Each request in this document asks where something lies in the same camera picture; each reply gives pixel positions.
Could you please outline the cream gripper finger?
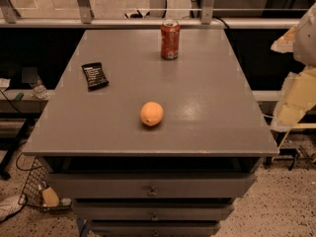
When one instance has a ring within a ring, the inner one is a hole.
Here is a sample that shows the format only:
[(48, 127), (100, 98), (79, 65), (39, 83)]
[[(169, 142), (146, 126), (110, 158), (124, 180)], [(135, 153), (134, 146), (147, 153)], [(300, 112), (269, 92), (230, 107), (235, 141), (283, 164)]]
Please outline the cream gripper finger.
[(293, 52), (293, 42), (297, 25), (291, 27), (284, 35), (274, 41), (271, 50), (279, 53)]
[(292, 129), (315, 106), (316, 67), (305, 66), (298, 74), (289, 72), (273, 112), (271, 129), (277, 132)]

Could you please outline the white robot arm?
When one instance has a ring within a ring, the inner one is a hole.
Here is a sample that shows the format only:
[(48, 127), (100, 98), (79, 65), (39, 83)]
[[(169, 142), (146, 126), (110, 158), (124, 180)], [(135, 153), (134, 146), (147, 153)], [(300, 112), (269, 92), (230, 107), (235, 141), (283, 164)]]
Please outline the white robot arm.
[(283, 36), (275, 40), (271, 50), (292, 52), (304, 65), (299, 73), (289, 72), (282, 84), (273, 112), (271, 129), (286, 132), (316, 106), (316, 5), (313, 5)]

